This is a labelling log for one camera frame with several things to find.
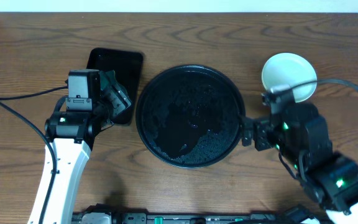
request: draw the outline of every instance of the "water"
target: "water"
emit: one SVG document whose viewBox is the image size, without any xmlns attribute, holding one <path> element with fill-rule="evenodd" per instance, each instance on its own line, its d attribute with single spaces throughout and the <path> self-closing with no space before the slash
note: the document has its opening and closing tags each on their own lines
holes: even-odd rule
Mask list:
<svg viewBox="0 0 358 224">
<path fill-rule="evenodd" d="M 154 141 L 172 159 L 191 152 L 208 131 L 217 134 L 222 130 L 222 112 L 218 108 L 199 105 L 197 110 L 184 110 L 172 103 L 168 110 L 165 126 L 159 127 Z"/>
</svg>

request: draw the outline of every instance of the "white cup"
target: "white cup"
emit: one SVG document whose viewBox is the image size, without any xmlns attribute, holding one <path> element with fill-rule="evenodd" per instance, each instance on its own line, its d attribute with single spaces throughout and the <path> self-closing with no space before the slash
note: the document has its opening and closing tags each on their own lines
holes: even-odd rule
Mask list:
<svg viewBox="0 0 358 224">
<path fill-rule="evenodd" d="M 269 58 L 262 70 L 262 83 L 266 90 L 275 86 L 295 86 L 317 80 L 313 66 L 303 57 L 292 53 L 280 53 Z M 295 102 L 307 100 L 316 90 L 317 83 L 311 83 L 293 90 Z"/>
</svg>

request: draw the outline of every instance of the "wood grain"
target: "wood grain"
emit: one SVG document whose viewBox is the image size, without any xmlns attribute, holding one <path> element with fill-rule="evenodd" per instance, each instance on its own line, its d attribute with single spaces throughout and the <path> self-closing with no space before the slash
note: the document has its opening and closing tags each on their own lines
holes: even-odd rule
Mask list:
<svg viewBox="0 0 358 224">
<path fill-rule="evenodd" d="M 279 52 L 304 56 L 320 78 L 358 84 L 358 14 L 0 13 L 0 96 L 61 86 L 95 47 L 144 53 L 139 93 L 175 65 L 213 67 L 240 89 L 251 118 L 268 113 L 260 72 Z M 64 93 L 9 104 L 43 127 Z M 312 101 L 334 148 L 358 162 L 358 94 L 323 85 Z M 44 155 L 39 137 L 0 107 L 0 223 L 27 221 Z M 135 122 L 101 133 L 86 165 L 75 210 L 104 202 L 150 212 L 282 211 L 298 203 L 318 211 L 274 150 L 237 146 L 213 166 L 179 169 L 145 148 Z"/>
</svg>

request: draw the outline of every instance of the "green led light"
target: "green led light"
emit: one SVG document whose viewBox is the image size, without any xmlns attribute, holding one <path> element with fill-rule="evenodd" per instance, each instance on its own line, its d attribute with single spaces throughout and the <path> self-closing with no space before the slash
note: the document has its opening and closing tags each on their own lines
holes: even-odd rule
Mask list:
<svg viewBox="0 0 358 224">
<path fill-rule="evenodd" d="M 344 182 L 342 179 L 339 179 L 339 180 L 336 182 L 336 185 L 337 185 L 338 187 L 342 187 L 344 184 L 345 184 L 345 182 Z"/>
<path fill-rule="evenodd" d="M 154 218 L 154 224 L 162 224 L 163 218 L 162 217 L 155 217 Z"/>
<path fill-rule="evenodd" d="M 283 129 L 284 129 L 284 131 L 285 131 L 285 130 L 290 129 L 290 127 L 288 127 L 288 125 L 284 122 L 284 123 L 283 123 Z"/>
</svg>

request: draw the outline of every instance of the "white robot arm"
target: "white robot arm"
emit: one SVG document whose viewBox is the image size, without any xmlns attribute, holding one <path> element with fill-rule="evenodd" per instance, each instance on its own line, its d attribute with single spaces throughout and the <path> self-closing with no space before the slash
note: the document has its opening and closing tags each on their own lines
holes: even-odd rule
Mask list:
<svg viewBox="0 0 358 224">
<path fill-rule="evenodd" d="M 51 146 L 57 158 L 58 172 L 55 176 L 43 223 L 71 223 L 78 184 L 85 164 L 90 158 L 91 149 L 84 141 L 78 144 L 74 143 L 74 139 L 62 138 L 54 139 Z M 52 158 L 48 147 L 45 147 L 45 155 L 44 171 L 28 224 L 39 223 L 50 182 Z"/>
</svg>

